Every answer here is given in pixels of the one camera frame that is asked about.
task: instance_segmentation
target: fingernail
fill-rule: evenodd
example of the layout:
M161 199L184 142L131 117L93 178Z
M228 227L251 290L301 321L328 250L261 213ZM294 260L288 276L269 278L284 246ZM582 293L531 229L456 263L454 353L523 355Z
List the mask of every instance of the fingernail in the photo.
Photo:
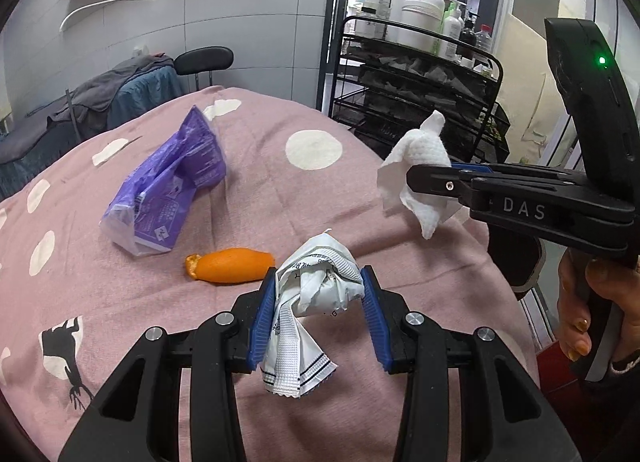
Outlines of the fingernail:
M580 359L580 354L578 352L576 352L575 350L569 349L569 352L567 353L567 355L569 356L569 359L571 359L574 363Z
M607 265L601 261L594 259L589 264L589 273L595 281L600 283L607 281Z
M586 332L589 329L589 323L586 319L577 319L574 321L574 327L580 332Z
M588 356L589 355L589 347L587 346L587 343L585 343L584 341L578 341L575 344L575 351L578 352L582 356Z

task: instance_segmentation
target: gray cloth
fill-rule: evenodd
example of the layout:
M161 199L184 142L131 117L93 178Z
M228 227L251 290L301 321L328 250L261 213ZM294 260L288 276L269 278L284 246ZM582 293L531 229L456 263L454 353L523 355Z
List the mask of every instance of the gray cloth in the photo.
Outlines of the gray cloth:
M123 61L103 74L82 83L71 93L74 115L83 138L90 138L106 125L111 101L128 80L162 66L173 66L166 56L139 56ZM0 164L14 161L27 153L48 128L71 121L66 96L28 114L0 143Z

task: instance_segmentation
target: white jar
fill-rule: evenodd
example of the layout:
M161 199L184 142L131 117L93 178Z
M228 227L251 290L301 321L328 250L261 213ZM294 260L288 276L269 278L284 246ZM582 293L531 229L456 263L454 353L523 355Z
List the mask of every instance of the white jar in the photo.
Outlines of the white jar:
M401 23L431 32L440 33L442 12L433 4L423 0L408 0L402 6ZM398 29L398 43L423 52L433 52L435 39L405 28Z

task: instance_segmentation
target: purple plastic bag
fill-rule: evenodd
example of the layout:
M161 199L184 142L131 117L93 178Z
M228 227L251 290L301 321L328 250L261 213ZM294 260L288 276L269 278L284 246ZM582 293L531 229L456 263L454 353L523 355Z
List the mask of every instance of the purple plastic bag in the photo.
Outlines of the purple plastic bag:
M193 106L180 129L127 177L100 229L135 256L168 252L196 189L215 186L225 175L216 136Z

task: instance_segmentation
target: metal screw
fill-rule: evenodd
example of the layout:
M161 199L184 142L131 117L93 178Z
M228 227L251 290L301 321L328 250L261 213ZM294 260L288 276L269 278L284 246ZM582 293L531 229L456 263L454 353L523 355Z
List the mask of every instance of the metal screw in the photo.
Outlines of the metal screw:
M160 327L151 327L145 332L145 337L149 341L157 341L162 337L162 329Z
M221 312L216 316L216 323L225 326L234 322L234 315L231 312Z
M421 325L424 323L424 316L419 312L409 312L406 316L404 316L406 322L410 325Z
M495 339L495 332L488 327L482 327L478 329L478 337L482 341L493 341Z

